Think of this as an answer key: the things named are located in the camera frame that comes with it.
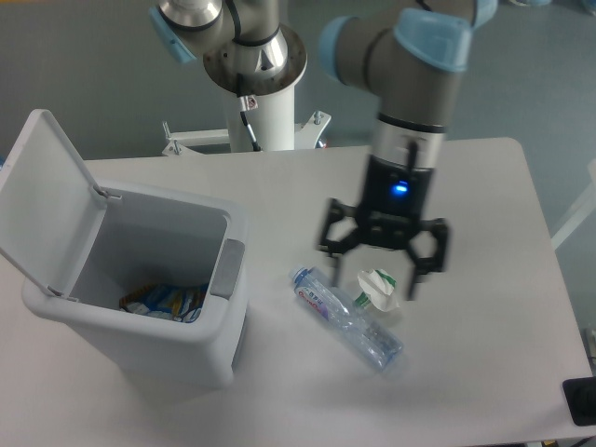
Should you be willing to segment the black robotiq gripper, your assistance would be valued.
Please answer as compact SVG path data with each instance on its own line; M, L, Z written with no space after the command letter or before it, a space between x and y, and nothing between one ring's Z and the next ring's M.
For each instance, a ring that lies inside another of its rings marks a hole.
M412 262L406 299L415 300L423 277L446 268L451 228L444 218L425 220L423 211L434 175L433 169L412 169L378 156L368 159L358 205L337 198L327 201L316 249L330 261L331 282L341 282L344 258L359 246L404 250ZM432 252L421 256L414 239L429 235Z

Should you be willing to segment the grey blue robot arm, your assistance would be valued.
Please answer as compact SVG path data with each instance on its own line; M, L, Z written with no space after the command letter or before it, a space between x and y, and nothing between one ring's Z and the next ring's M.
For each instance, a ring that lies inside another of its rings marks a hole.
M323 28L325 73L379 101L359 202L332 199L319 233L318 249L335 263L365 245L406 253L412 285L444 270L450 228L442 218L425 219L424 206L473 34L496 9L494 1L397 1ZM174 60L202 61L228 96L233 151L296 148L293 112L266 102L292 93L307 63L279 2L158 1L149 18Z

